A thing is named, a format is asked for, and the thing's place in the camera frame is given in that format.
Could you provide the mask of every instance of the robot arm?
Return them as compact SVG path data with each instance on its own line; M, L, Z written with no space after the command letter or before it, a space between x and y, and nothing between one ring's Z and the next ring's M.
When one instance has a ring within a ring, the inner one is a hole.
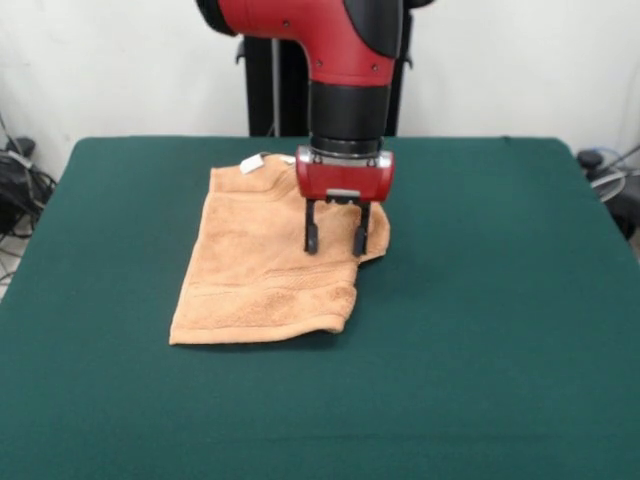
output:
M393 178L393 154L381 147L403 0L198 0L198 6L220 33L302 45L311 139L298 151L296 172L307 199L305 250L318 249L313 205L324 200L361 207L354 254L364 254L369 204L386 200Z

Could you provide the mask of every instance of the green table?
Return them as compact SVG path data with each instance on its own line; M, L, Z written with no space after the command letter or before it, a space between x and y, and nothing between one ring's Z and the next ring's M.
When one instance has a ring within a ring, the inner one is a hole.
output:
M390 140L343 334L169 347L209 169L296 144L78 144L0 307L1 479L640 478L640 270L555 140Z

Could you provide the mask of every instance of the towel tag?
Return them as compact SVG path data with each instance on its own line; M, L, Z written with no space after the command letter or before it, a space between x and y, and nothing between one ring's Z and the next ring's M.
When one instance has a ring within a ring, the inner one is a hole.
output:
M292 157L291 155L280 155L280 158L287 165L294 165L296 163L296 157Z
M263 166L264 160L262 160L262 154L258 153L253 157L245 158L242 162L240 162L240 171L244 175L247 175L248 173L262 168Z

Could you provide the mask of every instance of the towel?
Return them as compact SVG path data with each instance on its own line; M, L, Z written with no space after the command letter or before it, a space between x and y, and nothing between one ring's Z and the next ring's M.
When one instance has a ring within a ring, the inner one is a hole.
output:
M382 207L372 205L368 252L356 258L360 209L317 202L319 250L305 253L305 200L290 159L269 155L250 173L237 166L211 171L171 345L343 331L355 304L358 265L386 253L389 222Z

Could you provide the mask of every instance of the white wall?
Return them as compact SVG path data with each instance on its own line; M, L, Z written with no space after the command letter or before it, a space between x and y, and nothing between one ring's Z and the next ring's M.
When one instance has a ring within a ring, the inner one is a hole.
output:
M405 135L640 142L640 2L438 0L416 13ZM247 131L237 39L194 0L1 0L0 108L59 175L85 136Z

